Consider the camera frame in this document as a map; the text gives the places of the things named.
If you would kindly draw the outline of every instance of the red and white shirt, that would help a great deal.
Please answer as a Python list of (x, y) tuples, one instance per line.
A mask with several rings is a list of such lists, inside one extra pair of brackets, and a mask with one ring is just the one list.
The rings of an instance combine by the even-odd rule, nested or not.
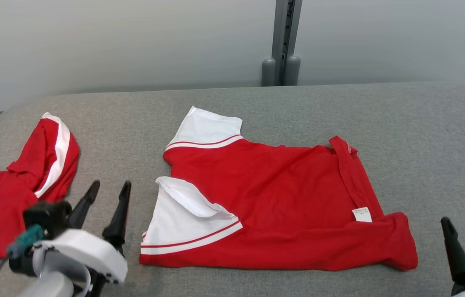
[(18, 160), (0, 171), (0, 258), (25, 231), (23, 210), (38, 200), (61, 201), (76, 173), (79, 147), (69, 128), (46, 113)]
[(414, 269), (407, 217), (384, 215), (357, 150), (268, 146), (242, 120), (192, 107), (164, 159), (140, 263), (167, 267)]

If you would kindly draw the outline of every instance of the white stripe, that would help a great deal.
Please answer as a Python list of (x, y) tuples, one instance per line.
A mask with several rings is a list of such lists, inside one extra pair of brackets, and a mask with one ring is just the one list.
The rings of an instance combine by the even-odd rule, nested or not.
[(221, 231), (219, 233), (216, 233), (212, 236), (206, 237), (199, 241), (195, 241), (193, 243), (176, 245), (176, 246), (167, 246), (167, 247), (142, 247), (140, 248), (140, 253), (143, 255), (163, 255), (163, 254), (170, 254), (171, 252), (181, 252), (182, 250), (190, 250), (192, 248), (198, 248), (200, 246), (211, 244), (220, 239), (223, 239), (227, 237), (228, 235), (231, 235), (234, 232), (240, 230), (241, 228), (243, 228), (243, 225), (240, 222), (238, 222), (234, 226), (228, 229), (225, 229), (224, 231)]
[(69, 128), (62, 122), (59, 117), (55, 117), (50, 113), (45, 113), (42, 118), (48, 118), (49, 120), (53, 120), (58, 124), (57, 142), (54, 146), (57, 160), (51, 165), (51, 169), (45, 184), (42, 186), (42, 188), (40, 188), (40, 190), (37, 190), (34, 193), (38, 198), (40, 198), (41, 195), (43, 195), (49, 188), (51, 188), (51, 186), (59, 179), (60, 175), (62, 174), (69, 149), (69, 140), (71, 138), (71, 132), (69, 132)]
[(170, 145), (169, 147), (166, 148), (165, 151), (168, 151), (169, 149), (173, 149), (174, 147), (199, 147), (201, 149), (215, 149), (217, 147), (224, 147), (227, 146), (235, 141), (238, 141), (240, 139), (243, 139), (241, 135), (238, 135), (236, 137), (232, 137), (230, 139), (227, 139), (226, 141), (216, 143), (216, 144), (204, 144), (204, 143), (174, 143)]

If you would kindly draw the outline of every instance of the white fabric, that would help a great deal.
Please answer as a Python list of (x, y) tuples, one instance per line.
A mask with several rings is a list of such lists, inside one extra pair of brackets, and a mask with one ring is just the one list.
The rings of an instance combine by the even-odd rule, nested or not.
[(240, 222), (233, 224), (231, 227), (211, 235), (209, 237), (203, 238), (198, 241), (190, 242), (183, 245), (174, 245), (174, 246), (167, 246), (167, 247), (142, 247), (140, 248), (140, 253), (143, 255), (162, 255), (162, 254), (170, 254), (171, 252), (181, 252), (182, 250), (190, 250), (191, 248), (198, 248), (200, 246), (204, 246), (207, 244), (211, 244), (216, 242), (220, 239), (227, 237), (228, 235), (233, 234), (234, 232), (243, 228)]
[(57, 160), (51, 165), (49, 170), (49, 175), (45, 184), (34, 192), (36, 197), (40, 198), (51, 186), (59, 179), (62, 171), (64, 169), (64, 163), (66, 163), (66, 156), (69, 149), (69, 140), (71, 138), (71, 132), (69, 131), (68, 126), (62, 122), (59, 117), (55, 117), (50, 113), (45, 113), (42, 118), (48, 118), (53, 120), (58, 124), (58, 134), (57, 142), (55, 144), (54, 150), (57, 155)]
[(159, 177), (156, 182), (159, 194), (150, 226), (143, 234), (142, 253), (187, 250), (242, 228), (237, 216), (217, 203), (210, 203), (193, 184), (173, 177)]
[(180, 146), (183, 146), (183, 147), (198, 147), (200, 149), (215, 149), (217, 147), (223, 147), (223, 146), (227, 146), (235, 141), (238, 141), (240, 139), (243, 139), (243, 137), (241, 135), (235, 135), (233, 137), (229, 137), (227, 139), (224, 139), (222, 141), (218, 141), (218, 142), (212, 142), (212, 143), (193, 143), (193, 142), (186, 142), (186, 141), (178, 141), (178, 142), (175, 142), (175, 143), (172, 143), (171, 145), (168, 145), (166, 147), (166, 151), (168, 151), (169, 149), (173, 149), (174, 147), (180, 147)]
[(198, 144), (223, 141), (240, 135), (241, 123), (240, 118), (221, 116), (193, 106), (168, 145), (180, 141)]

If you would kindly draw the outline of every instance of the red stripe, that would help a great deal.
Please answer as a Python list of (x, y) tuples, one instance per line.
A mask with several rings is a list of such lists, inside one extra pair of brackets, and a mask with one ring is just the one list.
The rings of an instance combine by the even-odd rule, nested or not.
[(183, 242), (183, 243), (178, 243), (178, 244), (141, 245), (141, 247), (142, 247), (142, 248), (167, 248), (167, 247), (170, 247), (170, 246), (178, 246), (178, 245), (183, 245), (183, 244), (191, 244), (191, 243), (193, 243), (193, 242), (195, 242), (195, 241), (199, 241), (199, 240), (201, 240), (201, 239), (205, 239), (205, 238), (210, 237), (210, 236), (212, 236), (212, 235), (214, 235), (214, 234), (217, 234), (217, 233), (219, 233), (219, 232), (221, 232), (221, 231), (225, 231), (225, 230), (229, 229), (230, 227), (234, 226), (235, 224), (238, 224), (239, 222), (240, 222), (240, 221), (237, 221), (237, 222), (235, 222), (234, 224), (228, 225), (228, 226), (226, 226), (225, 228), (220, 229), (220, 230), (218, 230), (218, 231), (216, 231), (216, 232), (214, 232), (214, 233), (210, 233), (210, 234), (208, 234), (208, 235), (205, 235), (204, 237), (200, 237), (200, 238), (198, 238), (198, 239), (194, 239), (194, 240), (191, 240), (191, 241), (185, 241), (185, 242)]
[(171, 145), (177, 144), (177, 143), (191, 143), (191, 144), (199, 144), (199, 145), (218, 144), (218, 143), (222, 143), (223, 141), (227, 141), (227, 140), (231, 139), (232, 137), (239, 137), (239, 136), (241, 136), (241, 134), (232, 135), (231, 137), (229, 137), (227, 139), (224, 139), (224, 140), (221, 140), (221, 141), (218, 141), (218, 142), (212, 142), (212, 143), (198, 143), (198, 142), (191, 142), (191, 141), (176, 141), (174, 143), (170, 143), (168, 146), (166, 146), (166, 148), (170, 147)]

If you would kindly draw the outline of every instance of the gray fabric tabletop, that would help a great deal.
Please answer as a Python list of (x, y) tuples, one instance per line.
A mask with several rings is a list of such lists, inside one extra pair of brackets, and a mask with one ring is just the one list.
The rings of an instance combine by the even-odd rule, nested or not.
[[(242, 135), (269, 145), (328, 145), (339, 135), (359, 156), (385, 214), (404, 212), (419, 267), (385, 265), (340, 272), (246, 271), (138, 263), (158, 186), (168, 175), (166, 144), (194, 105), (243, 119)], [(40, 117), (60, 117), (81, 150), (68, 200), (74, 205), (95, 179), (97, 201), (84, 228), (100, 235), (125, 180), (132, 181), (125, 255), (128, 277), (102, 296), (450, 296), (440, 218), (449, 216), (465, 248), (465, 86), (447, 82), (231, 88), (73, 94), (14, 107), (0, 116), (0, 170), (18, 158)], [(0, 273), (0, 296), (33, 278)]]

